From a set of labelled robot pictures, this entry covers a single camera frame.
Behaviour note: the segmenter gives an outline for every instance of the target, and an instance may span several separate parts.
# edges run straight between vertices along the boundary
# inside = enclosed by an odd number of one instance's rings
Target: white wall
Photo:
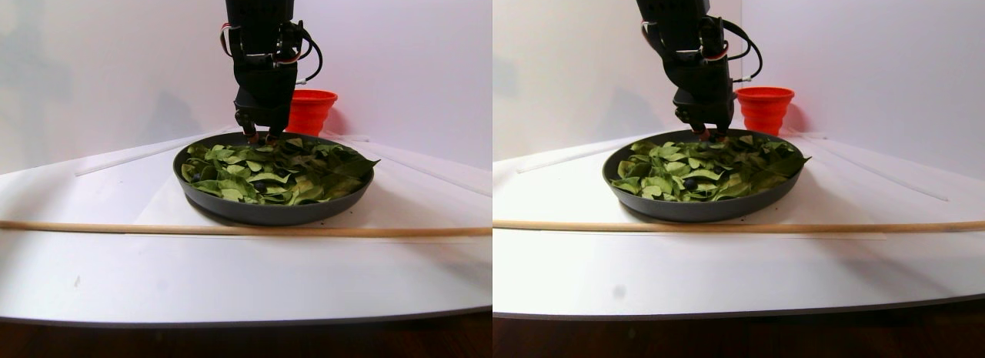
[[[0,0],[0,174],[232,121],[224,0]]]
[[[489,170],[490,0],[296,0],[339,94],[327,129]],[[314,56],[300,74],[310,74]]]
[[[710,2],[710,14],[742,25],[742,0]],[[492,0],[492,6],[497,160],[687,129],[674,115],[676,87],[640,34],[636,0]],[[728,39],[741,44],[734,35]],[[730,53],[740,48],[733,45]],[[733,63],[737,77],[740,62]]]
[[[985,0],[743,0],[785,123],[985,179]],[[746,62],[748,69],[752,65]]]
[[[490,0],[296,0],[296,19],[331,126],[489,168]],[[224,22],[225,0],[0,0],[0,174],[233,125]]]

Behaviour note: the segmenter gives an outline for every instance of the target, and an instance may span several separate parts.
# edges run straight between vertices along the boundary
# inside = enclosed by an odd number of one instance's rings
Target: frying pan
[[[743,129],[730,129],[728,136],[738,139],[738,137],[746,136],[746,134],[752,134],[755,137],[763,137],[764,139],[769,139],[770,141],[784,141],[789,142],[784,139],[779,139],[776,136],[768,136],[768,134],[759,132],[750,132],[749,130]],[[694,135],[690,130],[680,130],[679,132],[668,132],[658,134],[657,136],[646,137],[647,141],[653,142],[658,146],[662,146],[667,141],[674,142],[696,142],[697,136]],[[619,197],[619,201],[630,209],[639,212],[643,215],[672,222],[714,222],[714,221],[724,221],[726,219],[738,218],[743,215],[750,214],[760,209],[770,206],[770,204],[775,203],[777,200],[781,199],[787,195],[788,192],[793,188],[794,183],[800,177],[800,171],[797,171],[794,176],[784,183],[780,183],[778,186],[774,186],[772,189],[768,189],[765,192],[754,193],[751,196],[735,197],[735,199],[725,199],[719,201],[665,201],[665,200],[655,200],[655,199],[644,199],[640,196],[631,195],[629,192],[624,192],[621,189],[615,188],[615,186],[609,185],[612,179],[619,179],[619,162],[627,160],[630,155],[634,154],[630,147],[633,144],[624,146],[619,150],[616,150],[606,160],[605,165],[602,167],[602,176],[606,180],[606,185],[609,189],[615,193],[616,197]],[[796,146],[794,150],[798,154],[802,154]]]
[[[260,133],[260,139],[262,140],[267,132],[258,133]],[[320,139],[319,137],[304,136],[303,134],[289,132],[284,132],[281,135],[281,140],[294,139],[295,137],[299,137],[305,141],[317,141],[327,146],[339,145],[337,142]],[[215,146],[215,144],[219,144],[220,146],[246,146],[246,144],[249,144],[249,141],[246,140],[242,132],[232,132],[219,134],[219,136],[206,137],[206,139],[201,139],[194,143],[203,144],[208,147]],[[367,172],[361,178],[363,181],[362,188],[338,199],[331,199],[320,203],[302,204],[301,206],[260,206],[260,204],[249,204],[210,196],[208,193],[200,192],[194,186],[189,185],[182,178],[182,164],[189,157],[191,157],[191,154],[188,154],[188,148],[186,146],[175,156],[175,163],[173,163],[175,177],[182,184],[182,189],[188,200],[200,209],[215,216],[249,225],[293,226],[323,220],[335,214],[342,213],[342,211],[354,206],[356,201],[362,198],[363,193],[369,188],[369,184],[373,178],[373,171]]]

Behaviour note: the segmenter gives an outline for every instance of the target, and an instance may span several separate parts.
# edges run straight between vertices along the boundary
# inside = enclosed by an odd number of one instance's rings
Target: wooden floor
[[[0,357],[492,357],[491,313],[394,323],[121,330],[0,323]]]
[[[985,301],[812,316],[126,330],[0,323],[0,357],[985,357]]]
[[[985,301],[667,322],[493,320],[496,357],[985,357]]]

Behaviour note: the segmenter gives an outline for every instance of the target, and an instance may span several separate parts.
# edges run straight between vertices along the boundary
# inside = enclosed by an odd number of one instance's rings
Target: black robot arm
[[[689,123],[701,139],[723,139],[734,112],[736,95],[732,84],[748,81],[760,73],[756,70],[752,76],[737,80],[729,77],[728,60],[742,58],[749,51],[728,58],[725,30],[750,44],[760,57],[761,69],[763,58],[759,49],[739,26],[707,15],[708,0],[636,0],[636,3],[643,14],[643,37],[663,59],[664,72],[678,87],[674,95],[676,116],[681,122]],[[717,127],[714,134],[705,123]]]
[[[270,127],[267,143],[274,143],[288,126],[296,83],[305,83],[321,70],[321,49],[311,40],[305,23],[291,23],[295,0],[225,0],[229,23],[222,27],[222,47],[232,56],[236,93],[235,119],[250,142],[256,126]],[[229,32],[226,47],[225,34]],[[309,43],[302,53],[302,42]],[[298,60],[314,48],[318,69],[298,80]]]

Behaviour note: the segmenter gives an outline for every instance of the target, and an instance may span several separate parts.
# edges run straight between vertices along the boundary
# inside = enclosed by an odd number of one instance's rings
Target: wooden dowel
[[[0,221],[0,229],[108,234],[219,235],[336,238],[443,238],[490,236],[489,227],[394,229],[245,226],[170,226]]]
[[[985,231],[985,221],[897,224],[678,224],[678,223],[564,223],[493,220],[493,228],[546,231],[680,232],[680,233],[913,233]]]

